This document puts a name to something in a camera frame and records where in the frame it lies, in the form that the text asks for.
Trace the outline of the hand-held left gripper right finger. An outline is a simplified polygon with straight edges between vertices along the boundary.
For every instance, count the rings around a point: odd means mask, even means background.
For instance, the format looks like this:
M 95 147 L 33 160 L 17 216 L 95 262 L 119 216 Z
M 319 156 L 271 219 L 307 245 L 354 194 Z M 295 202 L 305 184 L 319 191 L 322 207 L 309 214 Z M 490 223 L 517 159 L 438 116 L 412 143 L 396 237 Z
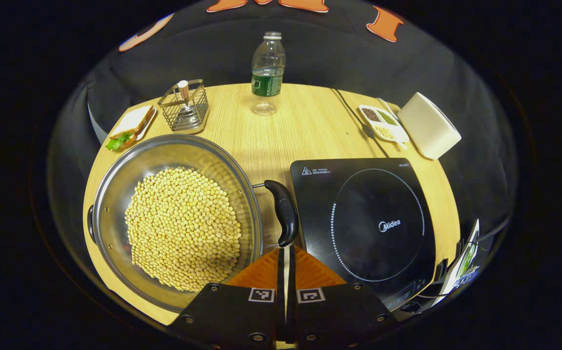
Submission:
M 292 246 L 289 320 L 298 347 L 368 347 L 396 331 L 396 319 L 365 283 L 347 283 Z

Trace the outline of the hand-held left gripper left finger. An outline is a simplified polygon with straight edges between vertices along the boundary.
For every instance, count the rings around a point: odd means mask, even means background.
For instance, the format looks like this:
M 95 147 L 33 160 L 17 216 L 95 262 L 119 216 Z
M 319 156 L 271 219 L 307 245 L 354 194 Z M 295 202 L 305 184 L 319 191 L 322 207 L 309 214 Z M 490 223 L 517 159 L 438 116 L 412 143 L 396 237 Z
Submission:
M 285 323 L 283 270 L 277 248 L 226 284 L 206 284 L 168 332 L 200 346 L 274 346 Z

